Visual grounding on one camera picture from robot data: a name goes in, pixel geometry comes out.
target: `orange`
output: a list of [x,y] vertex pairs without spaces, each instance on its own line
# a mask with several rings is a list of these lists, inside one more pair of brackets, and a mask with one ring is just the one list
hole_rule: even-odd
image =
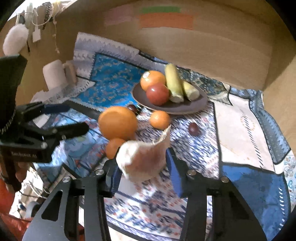
[[124,142],[125,140],[120,138],[114,138],[111,141],[109,141],[108,145],[105,148],[107,158],[113,159],[118,148],[121,147]]
[[170,116],[165,111],[156,110],[150,116],[150,124],[154,128],[163,131],[170,125]]
[[121,106],[106,109],[100,114],[98,123],[101,134],[108,140],[114,138],[130,140],[138,128],[135,113]]
[[144,91],[147,91],[149,86],[158,83],[165,85],[166,78],[163,73],[155,70],[146,71],[140,79],[140,85]]

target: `red fabric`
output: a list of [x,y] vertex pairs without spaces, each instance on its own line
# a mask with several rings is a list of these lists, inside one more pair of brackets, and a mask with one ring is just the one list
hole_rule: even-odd
[[[14,194],[7,191],[5,182],[0,179],[0,217],[16,239],[22,241],[31,220],[22,220],[9,215],[14,197]],[[84,241],[84,235],[79,236],[79,241]]]
[[15,196],[6,189],[5,182],[0,179],[0,213],[9,213]]
[[11,216],[9,214],[0,214],[3,222],[6,224],[9,231],[16,237],[18,241],[22,241],[22,238],[30,224],[29,220],[22,220]]

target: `green tape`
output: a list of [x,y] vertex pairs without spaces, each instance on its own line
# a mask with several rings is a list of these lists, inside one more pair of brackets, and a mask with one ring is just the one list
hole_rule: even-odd
[[143,7],[141,9],[142,14],[155,13],[155,12],[180,12],[180,8],[174,7],[174,6],[154,6],[154,7]]

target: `plate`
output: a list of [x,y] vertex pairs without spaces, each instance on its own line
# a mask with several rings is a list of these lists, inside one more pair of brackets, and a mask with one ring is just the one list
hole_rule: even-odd
[[207,105],[207,94],[198,86],[190,83],[196,89],[199,90],[200,96],[197,100],[189,101],[184,99],[182,103],[174,103],[171,101],[166,102],[162,106],[156,106],[150,103],[145,91],[141,88],[140,83],[136,84],[132,90],[132,96],[140,105],[150,109],[150,110],[162,110],[172,115],[184,115],[192,114],[203,110]]

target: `red apple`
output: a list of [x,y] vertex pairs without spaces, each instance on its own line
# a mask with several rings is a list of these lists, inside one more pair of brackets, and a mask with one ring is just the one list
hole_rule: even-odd
[[157,83],[148,87],[146,96],[151,104],[160,106],[168,101],[170,92],[164,84]]

